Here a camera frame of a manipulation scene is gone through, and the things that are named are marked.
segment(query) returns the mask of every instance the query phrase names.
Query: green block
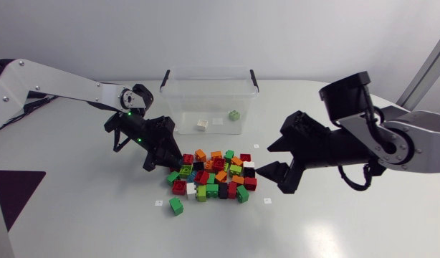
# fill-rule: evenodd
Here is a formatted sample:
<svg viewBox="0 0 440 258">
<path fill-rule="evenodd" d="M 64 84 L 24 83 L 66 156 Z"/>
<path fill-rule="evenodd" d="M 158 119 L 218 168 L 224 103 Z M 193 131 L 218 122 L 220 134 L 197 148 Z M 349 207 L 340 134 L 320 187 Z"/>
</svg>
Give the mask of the green block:
<svg viewBox="0 0 440 258">
<path fill-rule="evenodd" d="M 207 183 L 215 183 L 215 174 L 209 173 L 209 179 L 207 179 Z"/>
<path fill-rule="evenodd" d="M 180 174 L 176 171 L 172 171 L 172 173 L 166 178 L 166 181 L 169 186 L 172 186 L 177 179 L 180 179 Z"/>
<path fill-rule="evenodd" d="M 218 184 L 211 184 L 206 185 L 206 195 L 207 197 L 217 198 L 219 195 L 219 185 Z"/>
<path fill-rule="evenodd" d="M 207 201 L 206 198 L 206 186 L 205 185 L 198 185 L 198 187 L 196 188 L 196 198 L 198 199 L 198 201 L 202 201 L 205 202 Z"/>
<path fill-rule="evenodd" d="M 249 192 L 246 190 L 244 186 L 239 186 L 236 189 L 237 200 L 239 203 L 244 203 L 249 200 Z"/>
<path fill-rule="evenodd" d="M 188 176 L 190 176 L 192 170 L 193 170 L 193 165 L 182 165 L 179 171 L 180 177 L 187 178 Z"/>
<path fill-rule="evenodd" d="M 231 165 L 229 166 L 229 176 L 241 176 L 242 167 Z"/>
<path fill-rule="evenodd" d="M 238 120 L 240 117 L 241 117 L 241 114 L 239 114 L 239 112 L 237 112 L 237 111 L 235 111 L 235 110 L 231 111 L 231 112 L 228 114 L 228 118 L 229 118 L 231 121 L 236 121 L 236 120 Z"/>
<path fill-rule="evenodd" d="M 227 163 L 231 162 L 231 159 L 234 157 L 234 151 L 232 150 L 227 150 L 226 154 L 225 154 L 225 160 Z"/>
<path fill-rule="evenodd" d="M 178 197 L 174 197 L 169 200 L 169 204 L 171 205 L 171 208 L 176 216 L 183 212 L 183 204 L 180 202 Z"/>
</svg>

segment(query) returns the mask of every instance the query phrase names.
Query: white block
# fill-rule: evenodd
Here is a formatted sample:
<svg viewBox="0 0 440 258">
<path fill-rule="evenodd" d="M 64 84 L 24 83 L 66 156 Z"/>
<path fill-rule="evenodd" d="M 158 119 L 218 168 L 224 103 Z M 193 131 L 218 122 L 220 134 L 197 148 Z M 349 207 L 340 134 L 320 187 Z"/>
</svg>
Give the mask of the white block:
<svg viewBox="0 0 440 258">
<path fill-rule="evenodd" d="M 196 186 L 194 183 L 186 184 L 186 196 L 188 200 L 196 200 Z"/>
</svg>

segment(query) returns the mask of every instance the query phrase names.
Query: black cable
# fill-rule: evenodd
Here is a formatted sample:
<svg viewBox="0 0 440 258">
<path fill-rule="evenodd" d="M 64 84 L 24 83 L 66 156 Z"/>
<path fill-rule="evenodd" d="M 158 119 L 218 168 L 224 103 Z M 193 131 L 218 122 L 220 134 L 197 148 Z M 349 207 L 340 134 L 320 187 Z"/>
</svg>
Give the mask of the black cable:
<svg viewBox="0 0 440 258">
<path fill-rule="evenodd" d="M 370 165 L 365 164 L 363 167 L 363 176 L 365 177 L 365 184 L 364 185 L 360 185 L 358 183 L 354 183 L 352 182 L 348 176 L 346 176 L 346 174 L 344 173 L 343 170 L 343 166 L 338 166 L 338 170 L 341 174 L 341 178 L 344 179 L 344 181 L 347 183 L 347 185 L 349 185 L 352 189 L 356 190 L 356 191 L 364 191 L 366 189 L 368 189 L 368 187 L 370 187 L 371 185 L 371 172 L 370 172 Z"/>
</svg>

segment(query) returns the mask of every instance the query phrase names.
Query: orange block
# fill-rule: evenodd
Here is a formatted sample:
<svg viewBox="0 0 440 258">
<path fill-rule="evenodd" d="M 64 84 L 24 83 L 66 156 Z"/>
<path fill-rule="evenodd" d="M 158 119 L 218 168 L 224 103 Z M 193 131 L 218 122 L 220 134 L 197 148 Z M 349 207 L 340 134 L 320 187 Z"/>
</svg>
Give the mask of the orange block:
<svg viewBox="0 0 440 258">
<path fill-rule="evenodd" d="M 221 151 L 212 151 L 211 152 L 211 160 L 214 160 L 216 158 L 222 158 Z"/>
<path fill-rule="evenodd" d="M 215 176 L 215 181 L 217 181 L 217 183 L 226 182 L 226 176 L 227 174 L 225 171 L 219 171 Z"/>
<path fill-rule="evenodd" d="M 231 164 L 236 165 L 236 166 L 242 166 L 242 161 L 238 157 L 235 156 L 231 159 Z"/>
<path fill-rule="evenodd" d="M 242 176 L 233 176 L 231 179 L 231 182 L 243 185 L 244 184 L 244 178 Z"/>
<path fill-rule="evenodd" d="M 206 154 L 201 149 L 194 152 L 194 157 L 196 158 L 197 161 L 202 161 L 202 162 L 207 161 Z"/>
</svg>

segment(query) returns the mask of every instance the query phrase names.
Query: robotic arm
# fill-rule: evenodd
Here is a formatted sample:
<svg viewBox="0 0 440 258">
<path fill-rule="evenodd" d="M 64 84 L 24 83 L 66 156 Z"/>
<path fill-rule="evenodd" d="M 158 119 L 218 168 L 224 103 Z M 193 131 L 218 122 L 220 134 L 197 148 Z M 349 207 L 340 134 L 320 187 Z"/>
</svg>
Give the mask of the robotic arm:
<svg viewBox="0 0 440 258">
<path fill-rule="evenodd" d="M 357 191 L 366 190 L 372 176 L 386 168 L 419 173 L 440 173 L 440 115 L 426 111 L 408 112 L 397 107 L 374 107 L 368 93 L 367 72 L 334 82 L 319 93 L 338 130 L 330 130 L 306 113 L 287 117 L 282 137 L 269 151 L 289 151 L 288 166 L 278 161 L 257 169 L 277 183 L 284 194 L 293 194 L 308 168 L 337 166 L 341 177 Z M 377 123 L 375 114 L 381 120 Z M 366 163 L 365 184 L 352 182 L 343 166 Z"/>
</svg>

